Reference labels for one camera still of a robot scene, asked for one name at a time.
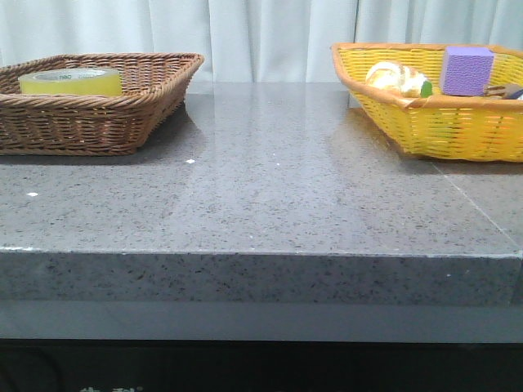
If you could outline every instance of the sponge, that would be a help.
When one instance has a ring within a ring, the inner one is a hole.
[[[482,96],[493,63],[494,53],[486,47],[446,47],[441,91],[451,96]]]

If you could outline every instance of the roll of tape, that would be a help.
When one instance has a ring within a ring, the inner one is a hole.
[[[22,94],[121,96],[120,72],[111,68],[53,69],[18,78]]]

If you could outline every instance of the curtain fold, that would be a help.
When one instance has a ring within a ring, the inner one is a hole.
[[[335,82],[334,42],[523,49],[516,0],[0,0],[4,65],[60,53],[190,51],[194,80]]]

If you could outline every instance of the gray countertop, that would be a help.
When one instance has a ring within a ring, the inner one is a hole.
[[[404,156],[338,83],[192,83],[126,157],[0,157],[0,299],[508,306],[523,164]]]

